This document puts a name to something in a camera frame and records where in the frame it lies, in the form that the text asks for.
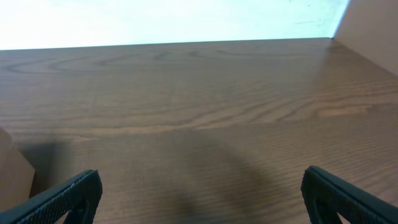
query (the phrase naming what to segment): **beige wall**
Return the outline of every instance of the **beige wall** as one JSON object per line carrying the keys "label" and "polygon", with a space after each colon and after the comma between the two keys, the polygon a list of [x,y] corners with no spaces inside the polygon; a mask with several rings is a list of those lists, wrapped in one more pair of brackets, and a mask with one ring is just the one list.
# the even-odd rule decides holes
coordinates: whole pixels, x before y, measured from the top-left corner
{"label": "beige wall", "polygon": [[398,0],[351,0],[335,40],[398,75]]}

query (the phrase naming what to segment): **brown cardboard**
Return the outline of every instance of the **brown cardboard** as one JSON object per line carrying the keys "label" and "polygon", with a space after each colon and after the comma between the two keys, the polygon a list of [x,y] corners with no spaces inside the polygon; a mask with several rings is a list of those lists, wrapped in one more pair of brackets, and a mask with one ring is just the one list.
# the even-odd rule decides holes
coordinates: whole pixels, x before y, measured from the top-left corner
{"label": "brown cardboard", "polygon": [[0,212],[29,199],[34,168],[0,128]]}
{"label": "brown cardboard", "polygon": [[351,0],[335,40],[398,75],[398,1]]}

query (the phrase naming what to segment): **wood grain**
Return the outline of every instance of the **wood grain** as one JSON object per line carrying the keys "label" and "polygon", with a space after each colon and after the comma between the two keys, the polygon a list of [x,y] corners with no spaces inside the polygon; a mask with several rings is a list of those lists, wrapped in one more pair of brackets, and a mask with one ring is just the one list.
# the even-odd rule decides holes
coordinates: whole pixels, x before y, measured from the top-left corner
{"label": "wood grain", "polygon": [[96,223],[308,223],[309,165],[397,203],[398,80],[330,39],[2,51],[0,67],[32,193],[98,169]]}
{"label": "wood grain", "polygon": [[383,112],[70,142],[52,181],[98,169],[95,223],[309,223],[310,165],[398,205],[397,124]]}
{"label": "wood grain", "polygon": [[330,39],[0,52],[0,119],[16,138],[86,140],[368,113],[398,81]]}

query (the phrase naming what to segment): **white wall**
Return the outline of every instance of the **white wall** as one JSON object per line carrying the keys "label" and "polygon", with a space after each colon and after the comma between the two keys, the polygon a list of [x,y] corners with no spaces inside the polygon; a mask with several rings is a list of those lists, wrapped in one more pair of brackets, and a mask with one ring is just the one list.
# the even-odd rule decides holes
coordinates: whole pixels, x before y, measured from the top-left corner
{"label": "white wall", "polygon": [[348,0],[13,0],[0,49],[331,37]]}

